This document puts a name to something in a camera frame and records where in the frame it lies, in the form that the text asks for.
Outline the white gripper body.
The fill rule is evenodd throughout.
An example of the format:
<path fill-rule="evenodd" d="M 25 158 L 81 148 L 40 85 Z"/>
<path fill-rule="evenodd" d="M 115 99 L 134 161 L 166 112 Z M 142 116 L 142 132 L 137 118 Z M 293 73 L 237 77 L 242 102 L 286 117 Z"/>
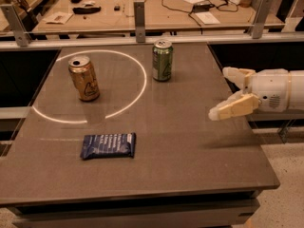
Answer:
<path fill-rule="evenodd" d="M 282 112 L 290 96 L 290 73 L 286 69 L 265 69 L 245 77 L 245 103 L 251 111 Z"/>

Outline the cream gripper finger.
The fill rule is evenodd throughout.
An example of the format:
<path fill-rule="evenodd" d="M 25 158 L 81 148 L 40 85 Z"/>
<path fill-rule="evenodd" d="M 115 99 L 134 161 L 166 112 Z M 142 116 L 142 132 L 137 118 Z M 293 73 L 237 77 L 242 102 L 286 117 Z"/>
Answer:
<path fill-rule="evenodd" d="M 223 76 L 234 83 L 239 89 L 244 89 L 249 85 L 250 78 L 256 72 L 248 68 L 225 67 L 222 70 Z"/>
<path fill-rule="evenodd" d="M 211 121 L 221 121 L 251 114 L 258 107 L 259 98 L 257 95 L 238 91 L 231 95 L 226 101 L 211 108 L 208 117 Z"/>

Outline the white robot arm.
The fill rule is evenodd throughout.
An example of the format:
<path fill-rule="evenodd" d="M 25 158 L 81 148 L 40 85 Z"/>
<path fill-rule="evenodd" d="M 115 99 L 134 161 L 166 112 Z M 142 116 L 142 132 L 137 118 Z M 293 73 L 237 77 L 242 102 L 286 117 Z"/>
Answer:
<path fill-rule="evenodd" d="M 211 108 L 211 121 L 221 121 L 253 113 L 304 109 L 304 71 L 283 68 L 256 72 L 249 68 L 225 67 L 223 76 L 239 91 Z"/>

